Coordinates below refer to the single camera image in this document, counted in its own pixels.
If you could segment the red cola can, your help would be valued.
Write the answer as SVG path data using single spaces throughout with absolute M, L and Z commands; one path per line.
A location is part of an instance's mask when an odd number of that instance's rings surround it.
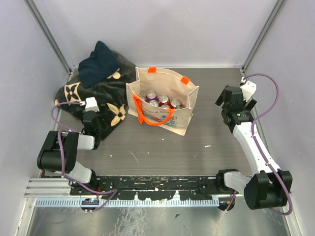
M 161 94 L 158 97 L 158 102 L 159 102 L 159 106 L 164 105 L 164 104 L 166 104 L 166 105 L 170 104 L 169 97 L 166 94 Z
M 182 103 L 181 103 L 181 101 L 180 101 L 179 99 L 174 98 L 174 99 L 172 99 L 172 100 L 170 101 L 170 107 L 171 107 L 172 109 L 179 110 L 179 109 L 182 108 Z

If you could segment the beige canvas tote bag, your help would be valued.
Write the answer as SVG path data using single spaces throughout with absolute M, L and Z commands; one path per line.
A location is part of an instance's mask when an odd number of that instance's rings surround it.
M 159 126 L 185 135 L 199 86 L 187 76 L 158 67 L 136 67 L 136 81 L 126 84 L 128 113 L 140 124 Z

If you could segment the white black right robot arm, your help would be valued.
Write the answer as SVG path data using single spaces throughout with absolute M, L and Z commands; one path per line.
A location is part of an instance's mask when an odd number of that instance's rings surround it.
M 247 177 L 236 169 L 219 170 L 216 188 L 223 194 L 230 190 L 242 194 L 252 210 L 291 206 L 289 193 L 293 177 L 273 160 L 251 115 L 256 104 L 252 99 L 255 91 L 256 85 L 250 82 L 240 87 L 225 86 L 216 101 L 222 108 L 224 124 L 241 145 L 252 172 L 252 177 Z

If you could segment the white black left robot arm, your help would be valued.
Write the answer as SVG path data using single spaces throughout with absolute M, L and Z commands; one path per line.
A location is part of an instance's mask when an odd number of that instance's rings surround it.
M 94 150 L 99 147 L 100 121 L 98 113 L 83 113 L 83 133 L 49 131 L 37 158 L 39 169 L 57 173 L 81 186 L 88 195 L 97 192 L 99 181 L 92 169 L 77 161 L 78 150 Z

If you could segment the dark floral plush blanket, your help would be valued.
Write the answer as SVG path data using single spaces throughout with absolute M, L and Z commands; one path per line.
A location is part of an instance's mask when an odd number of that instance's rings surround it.
M 136 80 L 135 64 L 125 59 L 121 54 L 113 51 L 120 67 L 114 74 L 97 84 L 84 88 L 81 73 L 76 71 L 70 81 L 61 87 L 55 96 L 55 104 L 71 102 L 61 105 L 79 120 L 83 119 L 83 107 L 74 105 L 86 98 L 94 97 L 99 107 L 100 138 L 104 140 L 126 118 L 126 84 Z

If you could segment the navy blue cloth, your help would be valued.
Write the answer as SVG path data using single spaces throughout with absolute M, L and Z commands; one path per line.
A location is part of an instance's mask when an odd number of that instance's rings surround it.
M 87 89 L 114 74 L 121 64 L 115 54 L 98 41 L 87 59 L 79 63 L 78 72 L 82 86 Z

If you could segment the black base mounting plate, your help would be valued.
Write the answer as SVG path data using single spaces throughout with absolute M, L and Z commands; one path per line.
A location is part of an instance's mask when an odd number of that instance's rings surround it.
M 93 191 L 101 192 L 101 199 L 113 200 L 172 200 L 179 195 L 184 200 L 211 200 L 215 195 L 231 195 L 234 190 L 216 177 L 208 176 L 100 176 Z

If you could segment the right aluminium frame post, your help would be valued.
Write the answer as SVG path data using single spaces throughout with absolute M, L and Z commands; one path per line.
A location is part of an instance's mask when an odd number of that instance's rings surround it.
M 282 8 L 286 4 L 286 0 L 277 0 L 267 18 L 265 21 L 262 30 L 260 31 L 252 49 L 250 50 L 249 55 L 247 56 L 244 65 L 242 66 L 242 71 L 244 74 L 246 74 L 247 69 L 249 65 L 251 64 L 253 58 L 255 57 L 257 51 L 259 50 L 261 44 L 263 43 L 264 39 L 266 38 L 268 32 L 270 31 L 273 23 L 275 22 L 277 16 L 281 12 Z

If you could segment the aluminium frame post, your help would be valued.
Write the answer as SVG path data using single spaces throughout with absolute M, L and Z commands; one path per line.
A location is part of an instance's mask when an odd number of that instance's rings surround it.
M 277 16 L 281 12 L 282 8 L 286 4 L 286 0 L 277 0 L 267 18 L 265 21 L 262 30 L 260 31 L 252 49 L 250 50 L 249 55 L 247 56 L 244 65 L 242 66 L 242 71 L 244 74 L 246 74 L 247 69 L 249 65 L 251 64 L 253 58 L 255 57 L 257 51 L 259 50 L 261 44 L 263 43 L 264 39 L 266 38 L 268 32 L 270 31 L 273 23 L 275 22 Z
M 54 51 L 54 53 L 56 54 L 57 58 L 59 59 L 59 61 L 61 62 L 61 64 L 65 68 L 65 70 L 68 73 L 71 73 L 72 68 L 67 63 L 61 49 L 57 45 L 51 31 L 49 30 L 44 18 L 42 17 L 39 9 L 37 8 L 35 2 L 33 0 L 24 0 L 24 2 L 26 3 L 26 5 L 29 8 L 33 17 L 35 18 L 37 24 L 39 25 L 40 29 L 42 30 L 44 36 L 46 37 L 47 41 L 49 42 L 49 44 L 50 44 L 52 50 Z

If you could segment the left aluminium frame post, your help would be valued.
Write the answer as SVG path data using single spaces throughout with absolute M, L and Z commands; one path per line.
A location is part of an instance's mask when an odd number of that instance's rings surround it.
M 50 44 L 52 50 L 54 51 L 54 53 L 56 54 L 57 58 L 59 59 L 59 61 L 61 62 L 61 64 L 65 68 L 65 70 L 68 73 L 71 73 L 72 68 L 67 63 L 61 49 L 57 45 L 51 31 L 49 30 L 44 18 L 42 17 L 39 9 L 37 8 L 35 2 L 33 0 L 24 0 L 24 2 L 26 3 L 26 5 L 29 8 L 33 17 L 35 18 L 37 24 L 39 25 L 40 29 L 42 30 L 44 36 L 46 37 L 47 41 L 49 42 L 49 44 Z

